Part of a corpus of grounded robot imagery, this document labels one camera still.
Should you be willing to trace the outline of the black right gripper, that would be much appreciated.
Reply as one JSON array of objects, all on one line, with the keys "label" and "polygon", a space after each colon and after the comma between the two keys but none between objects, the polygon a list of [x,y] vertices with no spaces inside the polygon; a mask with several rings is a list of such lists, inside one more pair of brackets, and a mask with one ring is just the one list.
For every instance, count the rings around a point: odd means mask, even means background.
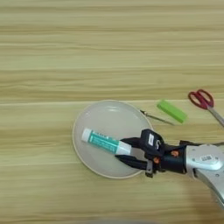
[{"label": "black right gripper", "polygon": [[[123,138],[122,142],[129,144],[132,148],[140,149],[140,138]],[[129,155],[115,155],[115,157],[124,164],[138,170],[145,170],[145,175],[152,178],[157,172],[176,172],[186,174],[186,146],[164,146],[162,157],[153,156],[149,152],[144,153],[146,161],[139,160]]]}]

